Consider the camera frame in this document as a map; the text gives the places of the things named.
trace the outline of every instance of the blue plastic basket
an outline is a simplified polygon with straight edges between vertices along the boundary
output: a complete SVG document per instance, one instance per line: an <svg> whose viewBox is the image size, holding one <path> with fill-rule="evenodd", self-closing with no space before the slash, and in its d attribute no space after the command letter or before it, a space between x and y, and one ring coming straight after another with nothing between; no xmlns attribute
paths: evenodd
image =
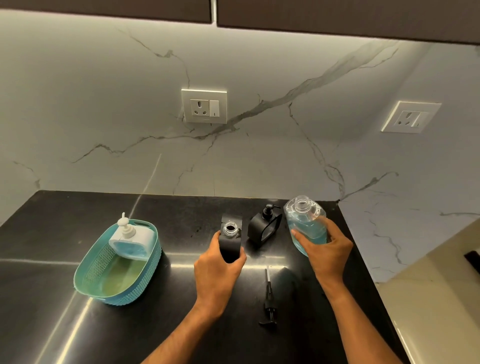
<svg viewBox="0 0 480 364"><path fill-rule="evenodd" d="M108 241L118 225L110 226L93 244L75 271L73 285L84 295L121 306L135 301L145 290L162 255L158 231L149 222L131 219L130 224L152 229L155 245L148 261L120 257Z"/></svg>

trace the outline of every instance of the black soap dispenser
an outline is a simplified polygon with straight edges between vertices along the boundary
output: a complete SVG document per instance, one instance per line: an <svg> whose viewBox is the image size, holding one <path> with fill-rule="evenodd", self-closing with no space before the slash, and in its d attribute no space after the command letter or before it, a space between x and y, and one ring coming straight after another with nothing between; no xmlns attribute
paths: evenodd
<svg viewBox="0 0 480 364"><path fill-rule="evenodd" d="M256 214L248 224L247 235L257 247L263 245L280 226L283 215L275 212L274 207L281 208L273 204L267 204L263 212Z"/></svg>

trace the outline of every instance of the hand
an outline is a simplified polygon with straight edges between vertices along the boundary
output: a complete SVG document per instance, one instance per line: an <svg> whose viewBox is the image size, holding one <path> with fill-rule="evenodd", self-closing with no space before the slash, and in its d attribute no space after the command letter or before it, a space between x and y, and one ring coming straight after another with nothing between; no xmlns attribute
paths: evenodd
<svg viewBox="0 0 480 364"><path fill-rule="evenodd" d="M353 243L332 220L319 216L317 221L326 226L331 242L314 244L296 230L292 230L292 234L307 252L317 280L325 293L328 293L327 291L343 285L343 270Z"/></svg>
<svg viewBox="0 0 480 364"><path fill-rule="evenodd" d="M197 284L197 302L195 306L212 318L219 318L232 295L233 286L247 260L243 247L240 257L228 264L220 253L217 231L208 250L195 262L195 281Z"/></svg>

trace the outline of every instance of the kitchen counter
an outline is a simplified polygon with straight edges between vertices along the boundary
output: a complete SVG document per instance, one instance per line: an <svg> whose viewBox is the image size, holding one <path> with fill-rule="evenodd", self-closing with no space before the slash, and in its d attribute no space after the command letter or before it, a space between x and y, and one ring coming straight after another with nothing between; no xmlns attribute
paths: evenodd
<svg viewBox="0 0 480 364"><path fill-rule="evenodd" d="M196 298L193 263L219 230L224 212L243 216L249 256L223 316L191 363L347 363L338 327L308 259L293 245L283 219L256 251L249 219L266 203L283 200L143 195L133 218L158 228L163 248L143 295L114 307L75 293L73 274L88 249L128 214L135 194L39 191L0 227L0 340L2 363L139 363L181 322ZM346 236L335 202L321 202ZM265 320L265 269L272 265L278 329ZM370 274L354 247L344 280L397 355L408 357Z"/></svg>

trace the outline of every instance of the dark cabinet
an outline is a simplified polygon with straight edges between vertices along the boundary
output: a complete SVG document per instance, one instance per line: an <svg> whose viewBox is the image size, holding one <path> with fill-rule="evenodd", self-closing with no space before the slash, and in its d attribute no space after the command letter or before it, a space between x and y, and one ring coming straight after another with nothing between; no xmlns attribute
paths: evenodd
<svg viewBox="0 0 480 364"><path fill-rule="evenodd" d="M217 0L224 27L480 44L479 0Z"/></svg>
<svg viewBox="0 0 480 364"><path fill-rule="evenodd" d="M0 8L211 23L210 0L0 0Z"/></svg>

